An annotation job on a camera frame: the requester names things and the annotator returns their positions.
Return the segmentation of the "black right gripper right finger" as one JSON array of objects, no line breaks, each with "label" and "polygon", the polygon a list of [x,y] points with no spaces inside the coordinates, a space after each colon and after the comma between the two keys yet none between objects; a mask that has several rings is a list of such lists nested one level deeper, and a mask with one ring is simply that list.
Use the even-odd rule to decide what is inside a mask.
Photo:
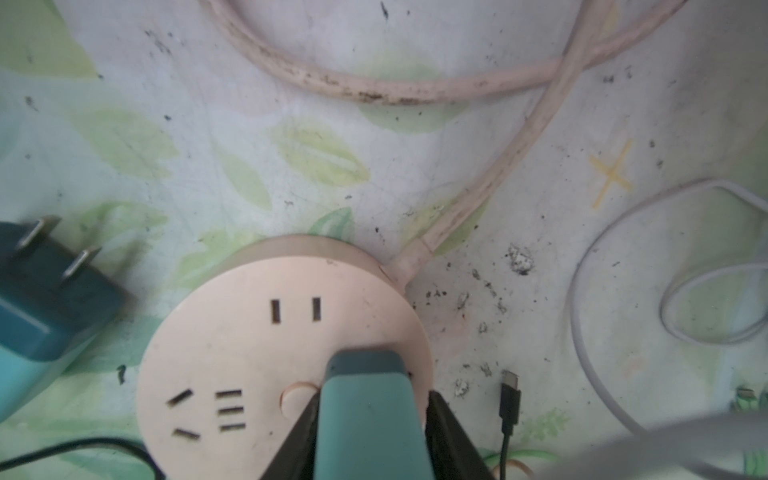
[{"label": "black right gripper right finger", "polygon": [[494,479],[448,403],[437,391],[429,392],[425,437],[437,480]]}]

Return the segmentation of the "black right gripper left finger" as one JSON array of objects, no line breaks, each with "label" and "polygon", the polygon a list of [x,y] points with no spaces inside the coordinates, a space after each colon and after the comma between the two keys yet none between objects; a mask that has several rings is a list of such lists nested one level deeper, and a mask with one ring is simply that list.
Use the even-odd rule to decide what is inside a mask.
[{"label": "black right gripper left finger", "polygon": [[320,393],[315,393],[261,476],[261,480],[313,479],[319,410]]}]

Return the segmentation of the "teal two-tone charger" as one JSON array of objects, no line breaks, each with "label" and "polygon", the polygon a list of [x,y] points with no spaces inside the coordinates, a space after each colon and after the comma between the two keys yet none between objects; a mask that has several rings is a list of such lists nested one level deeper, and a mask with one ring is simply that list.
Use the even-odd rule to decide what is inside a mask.
[{"label": "teal two-tone charger", "polygon": [[346,350],[320,391],[315,479],[433,479],[405,364],[391,350]]}]

